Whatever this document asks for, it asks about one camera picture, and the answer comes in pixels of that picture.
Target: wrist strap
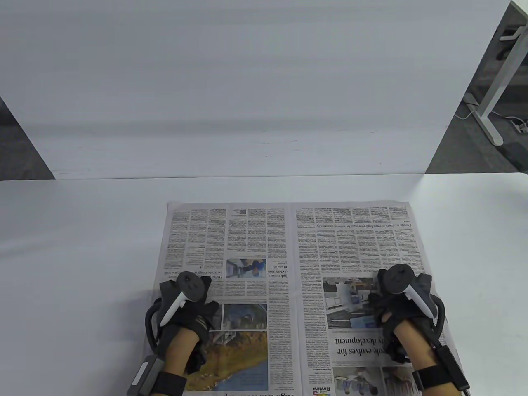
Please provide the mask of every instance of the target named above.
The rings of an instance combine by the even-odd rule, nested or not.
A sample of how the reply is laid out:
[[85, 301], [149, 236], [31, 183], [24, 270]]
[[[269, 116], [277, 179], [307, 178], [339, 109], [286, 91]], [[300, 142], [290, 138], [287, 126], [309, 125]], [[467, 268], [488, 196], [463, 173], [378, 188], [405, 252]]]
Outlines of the wrist strap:
[[167, 396], [182, 396], [186, 383], [186, 378], [160, 371], [151, 392]]
[[452, 382], [451, 377], [442, 366], [431, 366], [413, 371], [412, 376], [419, 391]]

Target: white desk frame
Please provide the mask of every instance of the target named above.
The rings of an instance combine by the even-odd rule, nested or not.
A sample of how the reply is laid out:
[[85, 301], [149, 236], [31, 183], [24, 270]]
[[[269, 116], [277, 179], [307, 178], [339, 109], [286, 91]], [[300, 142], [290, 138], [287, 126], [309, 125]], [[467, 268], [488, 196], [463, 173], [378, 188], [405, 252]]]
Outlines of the white desk frame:
[[[528, 18], [526, 13], [528, 4], [525, 4], [528, 2], [521, 0], [511, 3], [520, 13]], [[486, 92], [486, 95], [484, 95], [482, 102], [478, 104], [473, 94], [469, 92], [464, 95], [464, 102], [466, 103], [468, 109], [473, 112], [473, 116], [477, 120], [478, 124], [488, 137], [489, 141], [495, 146], [502, 146], [504, 144], [504, 139], [497, 131], [497, 128], [495, 128], [488, 116], [489, 113], [493, 111], [493, 108], [497, 104], [498, 100], [501, 98], [501, 95], [512, 80], [513, 75], [516, 73], [517, 69], [521, 65], [521, 62], [526, 57], [526, 54], [528, 54], [528, 24], [520, 27], [517, 32], [509, 38], [513, 39], [515, 37], [518, 37], [517, 42], [504, 61], [504, 64], [497, 73], [497, 76]]]

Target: photo of people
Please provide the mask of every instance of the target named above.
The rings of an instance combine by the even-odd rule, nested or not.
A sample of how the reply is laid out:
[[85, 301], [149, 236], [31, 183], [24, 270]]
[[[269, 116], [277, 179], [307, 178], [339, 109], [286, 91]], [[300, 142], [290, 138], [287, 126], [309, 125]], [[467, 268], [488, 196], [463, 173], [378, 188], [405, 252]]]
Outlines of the photo of people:
[[377, 291], [377, 280], [323, 279], [328, 328], [375, 328], [369, 293]]
[[266, 278], [266, 259], [229, 259], [225, 263], [228, 279]]
[[268, 328], [266, 304], [224, 305], [222, 330], [260, 330]]
[[418, 396], [420, 394], [412, 379], [412, 367], [384, 367], [382, 371], [387, 396], [400, 396], [402, 394]]
[[336, 396], [386, 396], [379, 367], [334, 367]]

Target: power cord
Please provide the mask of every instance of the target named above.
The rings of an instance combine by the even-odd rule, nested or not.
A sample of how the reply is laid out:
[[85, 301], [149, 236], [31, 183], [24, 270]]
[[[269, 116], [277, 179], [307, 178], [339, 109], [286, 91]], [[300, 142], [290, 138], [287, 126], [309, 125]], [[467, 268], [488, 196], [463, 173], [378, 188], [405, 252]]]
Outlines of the power cord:
[[156, 351], [156, 348], [158, 346], [159, 336], [160, 336], [159, 328], [157, 329], [156, 336], [154, 336], [154, 330], [152, 328], [152, 318], [154, 314], [159, 311], [161, 306], [162, 306], [162, 299], [157, 298], [152, 304], [152, 307], [150, 307], [147, 310], [147, 313], [145, 315], [145, 331], [147, 333], [148, 345], [150, 346], [150, 349], [152, 350], [152, 352]]
[[[480, 105], [477, 104], [477, 103], [468, 103], [468, 105], [480, 106]], [[459, 120], [467, 120], [467, 119], [468, 119], [473, 113], [475, 113], [475, 112], [476, 112], [476, 110], [471, 111], [471, 112], [470, 112], [466, 117], [464, 117], [464, 118], [463, 118], [463, 117], [459, 117], [459, 116], [457, 116], [456, 114], [455, 114], [455, 117], [458, 118]], [[516, 124], [512, 121], [512, 119], [517, 120], [517, 121], [519, 121], [519, 122], [524, 126], [524, 129], [525, 129], [526, 131], [528, 131], [528, 124], [527, 124], [528, 120], [523, 120], [522, 118], [515, 117], [515, 116], [503, 116], [502, 114], [497, 113], [496, 111], [492, 111], [492, 113], [495, 114], [496, 116], [499, 116], [499, 117], [501, 117], [501, 118], [503, 118], [503, 119], [505, 119], [505, 120], [510, 121], [514, 126], [515, 126]]]
[[[444, 330], [444, 323], [446, 320], [446, 308], [444, 306], [444, 302], [434, 294], [431, 294], [431, 300], [438, 308], [438, 316], [437, 316], [437, 322], [436, 326], [433, 324], [432, 326], [432, 332], [427, 336], [429, 342], [434, 346], [434, 348], [440, 348], [442, 347], [442, 344], [440, 343], [440, 337], [442, 335], [442, 331]], [[471, 396], [469, 393], [469, 390], [462, 391], [462, 394], [464, 396]]]

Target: desk leg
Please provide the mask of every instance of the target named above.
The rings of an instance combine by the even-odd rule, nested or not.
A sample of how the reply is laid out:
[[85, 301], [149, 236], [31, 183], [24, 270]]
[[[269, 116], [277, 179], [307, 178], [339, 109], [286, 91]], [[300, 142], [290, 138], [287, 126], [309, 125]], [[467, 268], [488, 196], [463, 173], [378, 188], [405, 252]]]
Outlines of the desk leg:
[[502, 136], [499, 134], [497, 129], [493, 126], [489, 120], [488, 115], [492, 112], [493, 108], [497, 104], [502, 93], [510, 83], [513, 75], [521, 65], [521, 62], [528, 53], [528, 25], [524, 27], [523, 32], [517, 39], [517, 42], [513, 46], [510, 54], [504, 61], [501, 69], [497, 73], [497, 76], [492, 82], [492, 85], [484, 95], [482, 102], [479, 106], [474, 106], [471, 103], [477, 103], [475, 98], [470, 93], [464, 95], [464, 102], [470, 111], [474, 111], [473, 116], [477, 120], [478, 124], [488, 137], [489, 141], [495, 146], [501, 146], [503, 144]]

